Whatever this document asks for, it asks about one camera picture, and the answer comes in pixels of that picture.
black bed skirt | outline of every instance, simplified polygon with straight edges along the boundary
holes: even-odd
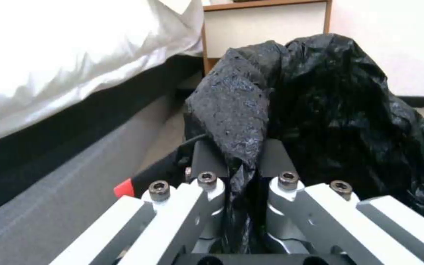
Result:
[[[202,69],[176,55],[116,87],[0,139],[0,206]]]

bed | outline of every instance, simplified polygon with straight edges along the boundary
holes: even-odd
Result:
[[[0,264],[46,264],[99,217],[202,67],[200,0],[26,4],[0,9]]]

red cap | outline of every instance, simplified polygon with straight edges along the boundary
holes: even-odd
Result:
[[[135,197],[135,192],[130,178],[120,183],[114,188],[114,194],[117,198],[121,198],[123,195]]]

wooden nightstand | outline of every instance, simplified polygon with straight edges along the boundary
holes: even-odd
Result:
[[[229,47],[328,33],[332,0],[258,0],[204,7],[207,74]]]

crumpled plastic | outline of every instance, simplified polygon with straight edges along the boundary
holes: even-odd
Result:
[[[186,105],[186,136],[205,132],[232,176],[225,252],[264,252],[252,186],[266,138],[283,142],[306,185],[344,180],[361,199],[392,195],[424,216],[424,119],[350,38],[229,49]]]

